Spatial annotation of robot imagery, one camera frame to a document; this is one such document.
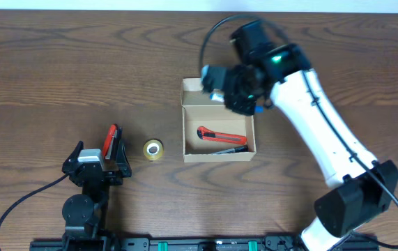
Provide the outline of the cardboard box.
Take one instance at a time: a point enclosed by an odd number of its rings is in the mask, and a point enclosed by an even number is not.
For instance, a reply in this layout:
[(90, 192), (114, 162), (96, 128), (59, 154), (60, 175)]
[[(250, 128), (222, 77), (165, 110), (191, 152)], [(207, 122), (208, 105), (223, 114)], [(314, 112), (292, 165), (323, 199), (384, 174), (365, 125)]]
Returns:
[(257, 153), (254, 119), (227, 109), (217, 93), (202, 92), (199, 78), (181, 84), (183, 160), (250, 161)]

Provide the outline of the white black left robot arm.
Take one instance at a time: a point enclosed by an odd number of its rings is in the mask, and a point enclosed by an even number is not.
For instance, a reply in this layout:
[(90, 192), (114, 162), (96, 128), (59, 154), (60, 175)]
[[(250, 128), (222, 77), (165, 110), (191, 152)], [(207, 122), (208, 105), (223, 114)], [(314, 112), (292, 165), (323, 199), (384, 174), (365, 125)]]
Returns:
[(66, 221), (64, 250), (121, 249), (120, 240), (105, 225), (110, 188), (122, 185), (123, 179), (132, 176), (122, 132), (122, 127), (111, 125), (101, 149), (85, 149), (84, 143), (78, 142), (63, 163), (62, 172), (82, 188), (62, 208)]

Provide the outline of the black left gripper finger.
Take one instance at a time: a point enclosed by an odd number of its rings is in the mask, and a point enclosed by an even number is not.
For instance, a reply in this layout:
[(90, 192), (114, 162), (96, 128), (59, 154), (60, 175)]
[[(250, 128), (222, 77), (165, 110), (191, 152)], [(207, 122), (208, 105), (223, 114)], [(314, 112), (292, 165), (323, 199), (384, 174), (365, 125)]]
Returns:
[(75, 163), (77, 162), (77, 159), (81, 153), (81, 151), (84, 149), (84, 143), (83, 141), (79, 141), (73, 150), (73, 152), (68, 156), (66, 159), (66, 163)]
[(125, 154), (125, 147), (124, 147), (124, 143), (122, 140), (122, 132), (123, 132), (122, 127), (118, 127), (117, 136), (116, 136), (116, 147), (115, 147), (116, 152), (114, 154), (114, 160), (115, 160), (117, 167), (121, 171), (128, 171), (129, 163), (128, 163), (127, 156)]

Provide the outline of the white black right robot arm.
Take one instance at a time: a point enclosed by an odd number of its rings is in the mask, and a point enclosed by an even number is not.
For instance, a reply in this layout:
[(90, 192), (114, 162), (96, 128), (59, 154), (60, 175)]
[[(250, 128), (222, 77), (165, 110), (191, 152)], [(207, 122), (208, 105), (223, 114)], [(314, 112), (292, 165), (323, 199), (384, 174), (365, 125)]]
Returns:
[(334, 250), (374, 239), (358, 228), (395, 203), (398, 169), (379, 162), (350, 131), (324, 93), (316, 71), (295, 44), (262, 42), (236, 48), (233, 68), (200, 65), (205, 92), (223, 92), (225, 106), (253, 115), (257, 98), (272, 101), (314, 155), (329, 192), (314, 202), (316, 217), (298, 236), (301, 250)]

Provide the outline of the orange utility knife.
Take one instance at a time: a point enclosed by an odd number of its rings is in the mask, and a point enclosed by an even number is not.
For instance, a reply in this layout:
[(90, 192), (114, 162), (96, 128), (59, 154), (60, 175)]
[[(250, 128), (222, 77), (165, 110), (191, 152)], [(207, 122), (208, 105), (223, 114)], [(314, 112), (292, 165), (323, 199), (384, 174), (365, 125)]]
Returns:
[(197, 135), (200, 139), (213, 142), (223, 142), (229, 144), (244, 145), (247, 143), (247, 137), (242, 135), (227, 134), (209, 130), (204, 126), (197, 128)]

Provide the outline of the yellow tape roll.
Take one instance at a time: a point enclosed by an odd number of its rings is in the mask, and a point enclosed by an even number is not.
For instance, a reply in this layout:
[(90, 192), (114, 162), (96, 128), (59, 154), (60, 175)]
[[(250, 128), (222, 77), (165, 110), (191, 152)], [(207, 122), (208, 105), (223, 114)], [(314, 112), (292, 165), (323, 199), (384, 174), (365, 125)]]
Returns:
[(144, 145), (143, 153), (149, 160), (160, 159), (164, 153), (162, 142), (157, 139), (148, 140)]

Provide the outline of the blue cap white marker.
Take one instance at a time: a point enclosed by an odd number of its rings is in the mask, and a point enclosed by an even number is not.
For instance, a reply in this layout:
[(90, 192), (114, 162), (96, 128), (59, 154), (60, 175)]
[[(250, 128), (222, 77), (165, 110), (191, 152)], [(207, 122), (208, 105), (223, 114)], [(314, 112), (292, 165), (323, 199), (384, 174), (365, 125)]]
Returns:
[[(222, 94), (219, 94), (219, 93), (211, 93), (210, 94), (210, 99), (212, 101), (216, 101), (216, 102), (224, 102), (224, 96)], [(263, 107), (256, 106), (254, 111), (256, 113), (262, 113), (263, 112)]]

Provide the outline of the black cap white marker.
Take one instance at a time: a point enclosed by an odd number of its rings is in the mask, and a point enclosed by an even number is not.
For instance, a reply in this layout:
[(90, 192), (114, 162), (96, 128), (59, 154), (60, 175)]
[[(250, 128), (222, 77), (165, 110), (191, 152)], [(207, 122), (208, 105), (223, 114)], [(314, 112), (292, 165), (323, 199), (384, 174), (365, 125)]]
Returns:
[(248, 145), (242, 145), (242, 146), (238, 146), (238, 147), (235, 147), (232, 149), (226, 149), (226, 150), (214, 152), (213, 155), (241, 153), (241, 152), (247, 152), (247, 151), (248, 151)]

